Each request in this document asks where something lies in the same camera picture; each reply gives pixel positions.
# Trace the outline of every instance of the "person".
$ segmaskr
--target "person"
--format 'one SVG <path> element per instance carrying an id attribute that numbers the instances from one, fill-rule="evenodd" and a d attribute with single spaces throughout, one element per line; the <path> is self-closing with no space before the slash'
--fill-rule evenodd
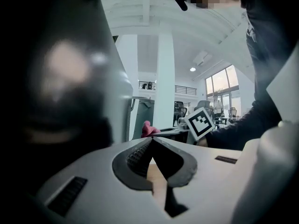
<path id="1" fill-rule="evenodd" d="M 279 73 L 299 39 L 297 0 L 187 0 L 200 8 L 234 4 L 246 9 L 247 46 L 255 69 L 255 101 L 250 111 L 228 127 L 208 133 L 199 145 L 243 150 L 277 126 L 281 117 L 266 88 Z"/>
<path id="2" fill-rule="evenodd" d="M 153 83 L 150 81 L 148 82 L 148 90 L 152 90 L 153 89 Z"/>
<path id="3" fill-rule="evenodd" d="M 223 105 L 218 97 L 214 96 L 214 120 L 217 128 L 219 129 L 219 118 L 221 117 L 223 112 Z"/>

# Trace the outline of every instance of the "window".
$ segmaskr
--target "window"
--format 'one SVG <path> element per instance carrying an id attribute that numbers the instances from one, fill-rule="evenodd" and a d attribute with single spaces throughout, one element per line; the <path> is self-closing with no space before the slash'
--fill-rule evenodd
<path id="1" fill-rule="evenodd" d="M 234 107 L 237 110 L 237 116 L 241 116 L 241 97 L 239 91 L 231 92 L 232 104 L 231 107 Z"/>
<path id="2" fill-rule="evenodd" d="M 210 106 L 214 107 L 214 98 L 213 97 L 208 97 L 207 100 L 210 101 Z"/>
<path id="3" fill-rule="evenodd" d="M 228 77 L 225 70 L 213 75 L 214 92 L 220 92 L 221 90 L 228 88 Z"/>
<path id="4" fill-rule="evenodd" d="M 231 107 L 236 108 L 237 116 L 241 116 L 239 82 L 233 65 L 206 79 L 206 97 L 210 106 L 214 106 L 214 95 L 222 102 L 225 117 Z"/>
<path id="5" fill-rule="evenodd" d="M 233 65 L 231 65 L 226 68 L 226 71 L 228 73 L 229 86 L 233 87 L 233 86 L 239 85 L 237 74 L 235 72 L 235 67 Z"/>
<path id="6" fill-rule="evenodd" d="M 212 85 L 212 78 L 211 77 L 206 79 L 206 93 L 207 94 L 213 93 L 213 85 Z"/>

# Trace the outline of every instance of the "pink object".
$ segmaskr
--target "pink object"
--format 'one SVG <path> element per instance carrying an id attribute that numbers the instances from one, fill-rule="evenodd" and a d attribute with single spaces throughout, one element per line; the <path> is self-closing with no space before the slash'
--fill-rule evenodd
<path id="1" fill-rule="evenodd" d="M 159 132 L 161 131 L 155 127 L 150 126 L 150 122 L 147 120 L 143 124 L 141 138 L 149 137 L 151 134 Z"/>

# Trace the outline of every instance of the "hand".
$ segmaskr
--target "hand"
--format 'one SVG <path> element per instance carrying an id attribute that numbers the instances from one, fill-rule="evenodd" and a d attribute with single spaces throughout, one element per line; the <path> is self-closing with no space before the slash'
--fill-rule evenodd
<path id="1" fill-rule="evenodd" d="M 201 139 L 197 142 L 196 145 L 197 145 L 197 146 L 201 146 L 201 147 L 208 147 L 206 138 L 205 138 L 205 137 L 201 138 Z"/>
<path id="2" fill-rule="evenodd" d="M 149 121 L 145 121 L 142 127 L 142 134 L 141 138 L 149 137 L 152 133 L 159 133 L 160 130 L 158 130 L 155 127 L 150 126 Z"/>

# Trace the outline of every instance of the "black vent slot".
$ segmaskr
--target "black vent slot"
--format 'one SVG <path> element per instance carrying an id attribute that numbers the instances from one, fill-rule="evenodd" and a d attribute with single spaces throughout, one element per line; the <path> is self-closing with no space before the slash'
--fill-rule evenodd
<path id="1" fill-rule="evenodd" d="M 215 159 L 222 161 L 222 162 L 229 162 L 232 164 L 235 164 L 238 161 L 237 159 L 227 158 L 227 157 L 223 157 L 223 156 L 217 156 Z"/>
<path id="2" fill-rule="evenodd" d="M 85 178 L 74 177 L 48 205 L 48 208 L 64 217 L 86 182 L 87 179 Z"/>
<path id="3" fill-rule="evenodd" d="M 129 168 L 139 176 L 146 178 L 152 153 L 150 152 L 150 142 L 136 149 L 127 157 Z"/>

